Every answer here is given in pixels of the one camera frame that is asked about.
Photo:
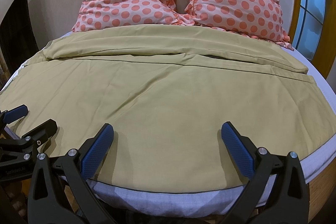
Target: bed sheet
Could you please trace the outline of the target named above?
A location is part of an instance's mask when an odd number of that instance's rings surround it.
[[[68,32],[62,37],[68,36],[71,33],[72,32]],[[297,50],[292,52],[285,48],[282,49],[308,67],[308,75],[314,77],[317,86],[320,88],[332,110],[336,114],[336,95],[322,75]],[[24,64],[25,63],[23,63],[12,75],[3,90],[16,77],[18,71],[24,66]],[[327,143],[321,146],[314,153],[301,161],[306,183],[310,182],[320,172],[322,172],[335,157],[336,135],[334,135]],[[274,179],[275,176],[271,176],[269,178],[265,191],[259,201],[259,206],[265,204],[273,186]],[[243,190],[243,186],[239,186],[204,193],[170,194],[135,191],[107,185],[94,180],[88,180],[88,184],[98,198],[113,207],[127,208],[132,211],[156,216],[188,218],[199,218],[210,214],[222,215],[227,213]]]

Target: blue gripper pad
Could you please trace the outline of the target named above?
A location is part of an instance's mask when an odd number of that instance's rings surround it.
[[[97,140],[82,159],[81,175],[84,180],[92,178],[95,175],[98,166],[113,142],[113,137],[114,131],[112,125],[106,124],[102,128],[102,132]]]
[[[3,123],[12,123],[28,114],[28,108],[25,105],[18,106],[12,110],[5,113],[2,118]]]
[[[227,122],[222,126],[221,135],[222,140],[238,166],[240,173],[251,180],[255,172],[254,160]]]

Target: window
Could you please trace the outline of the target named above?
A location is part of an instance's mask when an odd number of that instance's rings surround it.
[[[326,0],[301,0],[299,20],[293,39],[295,47],[312,61],[322,33]]]

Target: silver screw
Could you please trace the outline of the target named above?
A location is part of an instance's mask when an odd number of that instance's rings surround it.
[[[45,158],[45,153],[39,154],[39,160],[43,160]]]
[[[69,152],[68,152],[68,155],[73,157],[74,155],[77,154],[77,150],[76,149],[70,149]]]
[[[267,154],[267,149],[264,148],[264,147],[260,147],[260,148],[258,148],[258,152],[259,152],[261,155],[266,155],[266,154]]]
[[[289,155],[293,158],[293,159],[296,159],[297,158],[297,153],[295,152],[290,152]]]

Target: yellow-green blanket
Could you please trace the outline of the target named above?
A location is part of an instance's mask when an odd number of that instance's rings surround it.
[[[64,155],[104,123],[115,139],[96,179],[162,193],[241,185],[220,136],[231,121],[271,153],[303,159],[328,141],[336,118],[307,68],[279,46],[196,26],[137,25],[56,39],[0,95],[30,112],[19,136],[48,119],[46,146]]]

